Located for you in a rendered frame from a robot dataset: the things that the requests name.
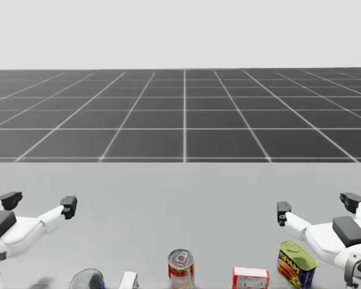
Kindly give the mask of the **red and white carton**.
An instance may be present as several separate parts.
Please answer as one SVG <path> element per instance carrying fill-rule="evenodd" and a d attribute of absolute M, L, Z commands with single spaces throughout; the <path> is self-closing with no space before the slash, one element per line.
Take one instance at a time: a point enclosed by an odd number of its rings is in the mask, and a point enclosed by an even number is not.
<path fill-rule="evenodd" d="M 233 268 L 232 289 L 268 289 L 269 281 L 266 269 Z"/>

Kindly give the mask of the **red and white can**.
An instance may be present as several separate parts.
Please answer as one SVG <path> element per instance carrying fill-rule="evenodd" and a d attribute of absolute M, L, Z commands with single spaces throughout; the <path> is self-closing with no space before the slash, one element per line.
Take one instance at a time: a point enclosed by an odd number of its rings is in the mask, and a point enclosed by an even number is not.
<path fill-rule="evenodd" d="M 194 257 L 186 249 L 175 249 L 168 256 L 170 289 L 194 289 Z"/>

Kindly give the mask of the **green and blue rectangular can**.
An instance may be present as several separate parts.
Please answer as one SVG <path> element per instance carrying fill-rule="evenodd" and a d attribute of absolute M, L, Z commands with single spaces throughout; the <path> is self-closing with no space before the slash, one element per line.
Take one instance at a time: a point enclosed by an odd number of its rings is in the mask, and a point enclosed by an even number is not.
<path fill-rule="evenodd" d="M 295 289 L 310 289 L 318 261 L 296 241 L 287 240 L 279 244 L 277 271 Z"/>

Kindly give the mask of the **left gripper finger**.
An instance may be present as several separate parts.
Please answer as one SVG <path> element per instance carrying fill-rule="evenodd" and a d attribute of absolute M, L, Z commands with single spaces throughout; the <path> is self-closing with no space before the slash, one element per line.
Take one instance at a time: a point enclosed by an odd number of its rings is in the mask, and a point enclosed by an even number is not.
<path fill-rule="evenodd" d="M 21 191 L 14 191 L 0 195 L 0 211 L 11 211 L 15 209 L 22 198 L 23 194 Z"/>
<path fill-rule="evenodd" d="M 60 201 L 56 208 L 39 216 L 43 227 L 47 233 L 54 232 L 65 220 L 70 220 L 75 216 L 78 199 L 76 196 L 66 196 Z"/>

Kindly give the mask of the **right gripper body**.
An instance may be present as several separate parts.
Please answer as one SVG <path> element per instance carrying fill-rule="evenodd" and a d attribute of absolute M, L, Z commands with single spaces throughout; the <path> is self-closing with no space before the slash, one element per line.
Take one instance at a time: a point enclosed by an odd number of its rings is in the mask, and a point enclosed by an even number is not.
<path fill-rule="evenodd" d="M 352 253 L 361 255 L 361 218 L 337 217 L 332 223 L 309 226 L 305 240 L 322 262 L 345 267 Z"/>

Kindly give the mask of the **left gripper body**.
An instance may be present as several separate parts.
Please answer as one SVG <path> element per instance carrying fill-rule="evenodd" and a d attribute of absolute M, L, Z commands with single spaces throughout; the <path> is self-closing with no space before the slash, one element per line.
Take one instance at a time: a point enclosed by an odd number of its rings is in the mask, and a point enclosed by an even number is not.
<path fill-rule="evenodd" d="M 0 258 L 25 254 L 45 234 L 38 218 L 17 217 L 12 211 L 0 211 Z"/>

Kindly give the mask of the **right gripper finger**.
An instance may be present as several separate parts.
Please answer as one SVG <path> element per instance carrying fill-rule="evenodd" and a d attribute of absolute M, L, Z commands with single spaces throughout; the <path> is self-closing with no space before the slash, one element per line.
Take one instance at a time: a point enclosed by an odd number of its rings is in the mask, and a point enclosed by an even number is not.
<path fill-rule="evenodd" d="M 361 219 L 361 196 L 354 193 L 341 193 L 339 198 L 347 211 L 354 214 L 356 219 Z"/>
<path fill-rule="evenodd" d="M 291 209 L 292 207 L 287 201 L 277 203 L 277 222 L 279 226 L 285 228 L 295 238 L 306 238 L 306 230 L 311 224 L 294 214 Z"/>

